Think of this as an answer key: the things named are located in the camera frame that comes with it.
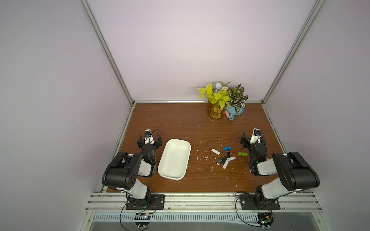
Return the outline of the green usb flash drive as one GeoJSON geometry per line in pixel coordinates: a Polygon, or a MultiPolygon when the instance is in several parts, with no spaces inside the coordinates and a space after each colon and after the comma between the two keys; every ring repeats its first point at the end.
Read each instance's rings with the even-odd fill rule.
{"type": "Polygon", "coordinates": [[[248,156],[248,153],[241,153],[241,152],[239,152],[238,155],[239,156],[245,156],[246,157],[246,156],[248,156]]]}

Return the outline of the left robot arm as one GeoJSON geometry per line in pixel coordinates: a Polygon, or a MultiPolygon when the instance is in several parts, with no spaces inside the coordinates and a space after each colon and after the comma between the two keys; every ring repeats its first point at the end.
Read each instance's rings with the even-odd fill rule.
{"type": "Polygon", "coordinates": [[[149,131],[137,140],[139,154],[119,152],[108,164],[102,184],[112,190],[124,191],[130,203],[147,206],[151,203],[151,190],[138,177],[153,177],[156,171],[156,150],[162,146],[160,135],[153,137],[149,131]]]}

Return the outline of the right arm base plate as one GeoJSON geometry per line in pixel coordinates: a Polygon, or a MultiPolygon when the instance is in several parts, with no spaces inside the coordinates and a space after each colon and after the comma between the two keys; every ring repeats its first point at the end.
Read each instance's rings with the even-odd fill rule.
{"type": "Polygon", "coordinates": [[[280,204],[277,199],[259,198],[251,194],[239,195],[242,210],[280,210],[280,204]]]}

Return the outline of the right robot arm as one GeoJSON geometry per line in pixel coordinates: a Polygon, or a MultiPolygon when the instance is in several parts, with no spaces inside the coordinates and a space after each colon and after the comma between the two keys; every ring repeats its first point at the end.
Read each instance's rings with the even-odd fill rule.
{"type": "Polygon", "coordinates": [[[261,130],[254,129],[250,138],[244,133],[240,144],[249,151],[249,168],[254,176],[278,175],[270,183],[257,187],[252,196],[257,206],[267,207],[282,196],[319,187],[318,174],[298,152],[272,154],[268,159],[266,139],[261,130]]]}

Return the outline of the small black usb flash drive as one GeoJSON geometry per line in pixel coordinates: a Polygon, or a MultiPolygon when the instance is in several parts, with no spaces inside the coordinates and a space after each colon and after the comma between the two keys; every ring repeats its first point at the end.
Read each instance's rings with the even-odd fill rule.
{"type": "Polygon", "coordinates": [[[223,161],[223,158],[220,158],[218,161],[217,161],[217,165],[220,165],[221,163],[222,163],[222,161],[223,161]]]}

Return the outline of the white storage box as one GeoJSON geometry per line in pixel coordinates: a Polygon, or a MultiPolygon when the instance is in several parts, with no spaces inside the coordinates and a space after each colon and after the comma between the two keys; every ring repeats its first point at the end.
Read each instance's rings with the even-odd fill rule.
{"type": "Polygon", "coordinates": [[[159,165],[160,176],[173,181],[184,178],[191,153],[191,144],[185,140],[170,139],[167,141],[159,165]]]}

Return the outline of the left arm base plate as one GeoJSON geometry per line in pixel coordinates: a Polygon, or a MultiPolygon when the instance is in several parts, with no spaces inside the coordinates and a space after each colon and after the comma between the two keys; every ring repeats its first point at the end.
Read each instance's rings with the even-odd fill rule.
{"type": "Polygon", "coordinates": [[[134,199],[128,196],[126,209],[127,210],[164,210],[165,195],[152,194],[144,199],[134,199]]]}

